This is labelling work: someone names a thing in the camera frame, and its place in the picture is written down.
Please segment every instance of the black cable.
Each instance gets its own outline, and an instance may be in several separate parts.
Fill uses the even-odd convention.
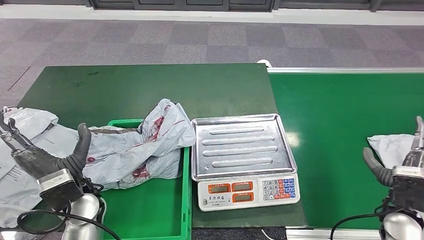
[[[71,208],[70,208],[70,206],[71,206],[71,204],[70,203],[68,203],[68,205],[67,205],[67,207],[66,207],[66,213],[65,214],[70,214],[71,213]],[[29,234],[36,234],[36,235],[43,235],[43,234],[49,234],[49,233],[52,233],[52,232],[54,232],[54,231],[56,231],[56,230],[58,230],[68,219],[69,219],[69,217],[64,217],[63,219],[62,219],[62,221],[57,225],[57,226],[55,226],[55,227],[53,227],[53,228],[50,228],[50,229],[48,229],[48,230],[45,230],[45,231],[42,231],[42,233],[41,232],[38,232],[38,231],[35,231],[35,230],[32,230],[32,229],[30,229],[30,228],[27,228],[26,226],[25,226],[25,224],[23,223],[23,217],[24,216],[26,216],[27,215],[27,213],[29,213],[29,212],[24,212],[24,213],[22,213],[21,215],[23,215],[23,216],[21,216],[21,215],[19,215],[18,217],[17,217],[17,225],[20,227],[20,229],[22,229],[24,232],[27,232],[27,233],[29,233]]]
[[[120,237],[116,233],[114,233],[112,230],[110,230],[108,227],[106,227],[105,225],[103,225],[101,223],[98,223],[98,222],[96,222],[94,220],[88,219],[86,217],[74,215],[74,214],[69,214],[68,211],[66,213],[63,213],[63,212],[49,211],[49,210],[43,210],[43,209],[36,209],[36,210],[31,210],[31,211],[23,212],[23,213],[21,213],[17,217],[17,224],[18,224],[18,226],[23,231],[25,231],[25,232],[27,232],[29,234],[43,235],[43,234],[47,234],[48,233],[47,231],[49,231],[49,233],[51,233],[51,232],[54,231],[52,229],[49,229],[47,231],[35,231],[33,229],[29,229],[29,228],[25,227],[23,224],[20,224],[23,221],[22,220],[23,217],[27,216],[28,214],[33,214],[33,213],[45,213],[45,214],[51,214],[51,215],[56,215],[56,216],[64,217],[64,219],[62,220],[62,222],[58,226],[52,228],[54,230],[57,230],[68,219],[76,219],[76,220],[80,220],[80,221],[83,221],[83,222],[87,222],[89,224],[96,225],[97,227],[103,229],[105,232],[107,232],[108,234],[110,234],[116,240],[121,240]]]
[[[371,214],[362,214],[362,215],[356,215],[356,216],[350,216],[350,217],[346,217],[340,221],[338,221],[331,229],[331,234],[330,234],[330,240],[333,240],[333,235],[334,232],[336,231],[337,227],[340,226],[341,224],[350,221],[350,220],[355,220],[355,219],[364,219],[364,218],[371,218],[371,217],[382,217],[385,216],[387,214],[391,214],[391,213],[395,213],[398,212],[400,210],[402,210],[402,207],[397,207],[397,208],[392,208],[389,209],[387,211],[382,211],[379,213],[371,213]]]

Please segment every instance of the crumpled plastic bag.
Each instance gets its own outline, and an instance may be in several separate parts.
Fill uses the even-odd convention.
[[[104,189],[127,189],[151,178],[178,177],[180,148],[195,144],[196,134],[181,105],[162,99],[138,127],[141,131],[102,133],[93,127],[83,174]]]
[[[409,134],[375,135],[366,138],[388,169],[401,166],[411,150],[414,136]]]
[[[30,136],[37,147],[59,158],[73,152],[78,132],[57,124],[56,115],[31,108],[3,111],[5,123],[13,117],[19,131]],[[151,178],[177,178],[180,148],[196,142],[183,108],[168,99],[159,102],[138,130],[113,126],[89,129],[92,138],[83,173],[93,183],[104,185],[105,190],[131,188]],[[14,228],[18,215],[35,207],[41,198],[36,180],[15,164],[10,148],[2,140],[0,157],[0,167],[9,169],[0,175],[0,227]]]

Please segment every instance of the white scale body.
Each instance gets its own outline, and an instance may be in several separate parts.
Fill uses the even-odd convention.
[[[294,204],[297,166],[278,114],[192,121],[191,178],[204,212]]]
[[[201,181],[197,196],[203,212],[295,204],[301,198],[297,174]]]

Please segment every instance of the white object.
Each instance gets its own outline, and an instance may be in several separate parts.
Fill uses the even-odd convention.
[[[367,137],[369,145],[374,149],[386,168],[400,166],[411,150],[414,136],[409,134],[375,135]]]
[[[196,141],[194,129],[180,104],[162,99],[139,129],[141,135],[137,132],[92,134],[84,175],[104,185],[105,190],[134,187],[152,177],[176,178],[178,149],[192,146]],[[121,141],[114,141],[113,147],[109,147],[111,139],[118,138]]]
[[[265,66],[267,68],[272,68],[273,66],[271,65],[270,61],[265,60],[265,59],[261,59],[259,61],[256,62],[257,64],[265,64]]]
[[[236,185],[245,190],[235,190]],[[297,174],[200,181],[197,191],[198,205],[204,212],[295,204],[300,199]]]

